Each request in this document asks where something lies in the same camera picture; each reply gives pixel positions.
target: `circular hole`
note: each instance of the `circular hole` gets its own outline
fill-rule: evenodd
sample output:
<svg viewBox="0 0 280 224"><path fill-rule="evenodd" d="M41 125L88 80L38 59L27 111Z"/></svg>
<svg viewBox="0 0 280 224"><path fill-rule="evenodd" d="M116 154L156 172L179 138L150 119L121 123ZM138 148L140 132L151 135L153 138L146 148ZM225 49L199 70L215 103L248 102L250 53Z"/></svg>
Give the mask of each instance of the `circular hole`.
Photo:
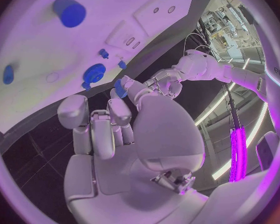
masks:
<svg viewBox="0 0 280 224"><path fill-rule="evenodd" d="M172 13L175 10L175 6L172 6L171 8L168 9L168 13Z"/></svg>

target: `hole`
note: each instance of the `hole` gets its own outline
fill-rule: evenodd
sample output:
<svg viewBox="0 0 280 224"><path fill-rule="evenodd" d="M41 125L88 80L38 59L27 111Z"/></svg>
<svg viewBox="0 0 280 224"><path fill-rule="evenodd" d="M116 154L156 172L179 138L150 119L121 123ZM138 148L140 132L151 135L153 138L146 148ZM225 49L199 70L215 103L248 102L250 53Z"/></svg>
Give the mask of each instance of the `hole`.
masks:
<svg viewBox="0 0 280 224"><path fill-rule="evenodd" d="M137 42L136 45L133 46L133 49L135 49L139 44L140 44L140 42Z"/></svg>
<svg viewBox="0 0 280 224"><path fill-rule="evenodd" d="M175 6L172 6L171 8L168 9L168 13L172 13L175 10Z"/></svg>
<svg viewBox="0 0 280 224"><path fill-rule="evenodd" d="M135 40L135 38L134 37L132 37L130 40L128 40L128 42L127 42L127 46L129 46L133 41Z"/></svg>

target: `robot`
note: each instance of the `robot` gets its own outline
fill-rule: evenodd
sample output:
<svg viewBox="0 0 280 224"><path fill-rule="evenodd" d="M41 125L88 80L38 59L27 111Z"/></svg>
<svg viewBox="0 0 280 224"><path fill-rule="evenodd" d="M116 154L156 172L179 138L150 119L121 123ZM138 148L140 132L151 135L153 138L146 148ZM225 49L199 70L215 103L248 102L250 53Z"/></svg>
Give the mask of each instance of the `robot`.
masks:
<svg viewBox="0 0 280 224"><path fill-rule="evenodd" d="M139 112L133 129L131 112L117 89L111 90L105 110L89 114L81 95L69 96L59 106L61 124L73 129L75 155L67 166L64 194L78 223L199 219L207 197L192 188L192 173L204 162L204 142L191 116L173 100L181 82L233 81L266 101L266 78L197 50L186 52L178 64L143 84L128 76L120 80L120 89Z"/></svg>

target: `floor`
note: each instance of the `floor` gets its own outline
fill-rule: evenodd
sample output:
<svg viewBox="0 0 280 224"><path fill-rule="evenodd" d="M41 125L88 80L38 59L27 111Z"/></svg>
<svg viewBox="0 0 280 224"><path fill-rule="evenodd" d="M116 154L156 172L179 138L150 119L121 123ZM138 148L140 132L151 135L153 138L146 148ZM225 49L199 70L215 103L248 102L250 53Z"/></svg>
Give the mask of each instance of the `floor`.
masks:
<svg viewBox="0 0 280 224"><path fill-rule="evenodd" d="M191 41L187 48L195 48ZM160 57L139 75L144 82L162 68L176 64L182 55L183 41ZM221 89L218 81L183 82L182 93L175 100L196 119ZM90 111L104 109L109 99L105 91L88 99ZM134 121L137 110L125 98ZM74 154L72 131L65 129L57 116L40 123L4 153L3 159L14 180L26 196L46 215L60 224L74 224L63 195L63 179L69 158Z"/></svg>

